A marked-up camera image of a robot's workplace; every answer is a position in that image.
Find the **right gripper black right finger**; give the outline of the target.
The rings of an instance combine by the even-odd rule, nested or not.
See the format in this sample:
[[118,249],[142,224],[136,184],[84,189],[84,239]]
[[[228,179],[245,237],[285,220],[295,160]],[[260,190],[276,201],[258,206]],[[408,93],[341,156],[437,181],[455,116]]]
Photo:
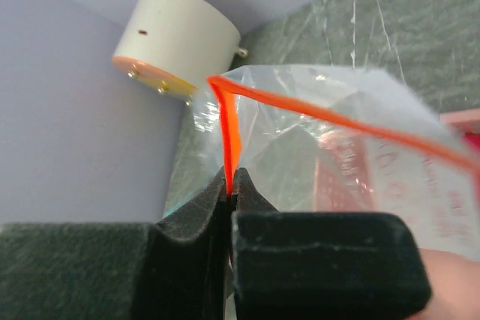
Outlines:
[[280,212],[235,174],[239,319],[407,319],[432,288],[411,231],[382,212]]

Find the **clear blue-zipper zip bag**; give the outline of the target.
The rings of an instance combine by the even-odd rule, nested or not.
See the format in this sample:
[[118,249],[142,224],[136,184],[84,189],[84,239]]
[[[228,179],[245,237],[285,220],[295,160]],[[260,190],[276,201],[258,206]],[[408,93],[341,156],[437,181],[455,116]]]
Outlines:
[[174,206],[166,209],[165,212],[163,213],[162,218],[168,217],[170,214],[173,214],[174,212],[177,211],[178,208],[179,208],[179,205],[174,205]]

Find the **clear red-zipper zip bag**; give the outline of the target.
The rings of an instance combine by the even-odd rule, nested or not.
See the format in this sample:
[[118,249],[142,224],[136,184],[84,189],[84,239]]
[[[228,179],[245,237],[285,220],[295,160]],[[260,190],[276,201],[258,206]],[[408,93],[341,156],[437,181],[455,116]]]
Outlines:
[[[252,65],[226,78],[479,162],[438,114],[384,70]],[[242,95],[233,95],[232,104],[238,167],[278,210],[391,213],[410,227],[421,248],[479,259],[479,180],[473,170]]]

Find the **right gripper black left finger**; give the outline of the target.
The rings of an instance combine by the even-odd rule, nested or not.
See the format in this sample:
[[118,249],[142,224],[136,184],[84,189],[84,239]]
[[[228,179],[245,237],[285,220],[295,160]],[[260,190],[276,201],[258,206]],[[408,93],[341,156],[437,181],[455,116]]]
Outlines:
[[1,227],[3,319],[222,319],[222,173],[158,223]]

